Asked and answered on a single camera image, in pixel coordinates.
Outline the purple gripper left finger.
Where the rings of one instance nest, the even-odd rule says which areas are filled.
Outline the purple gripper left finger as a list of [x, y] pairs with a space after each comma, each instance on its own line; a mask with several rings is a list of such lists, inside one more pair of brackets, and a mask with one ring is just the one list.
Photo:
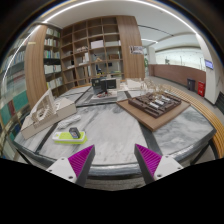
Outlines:
[[47, 171], [84, 187], [95, 156], [95, 146], [88, 146], [69, 158], [61, 157]]

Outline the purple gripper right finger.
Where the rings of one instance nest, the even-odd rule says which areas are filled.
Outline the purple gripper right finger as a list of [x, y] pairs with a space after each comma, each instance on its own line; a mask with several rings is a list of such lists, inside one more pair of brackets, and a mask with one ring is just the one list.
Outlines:
[[183, 166], [171, 156], [161, 156], [139, 144], [135, 145], [134, 154], [146, 184], [164, 178], [183, 168]]

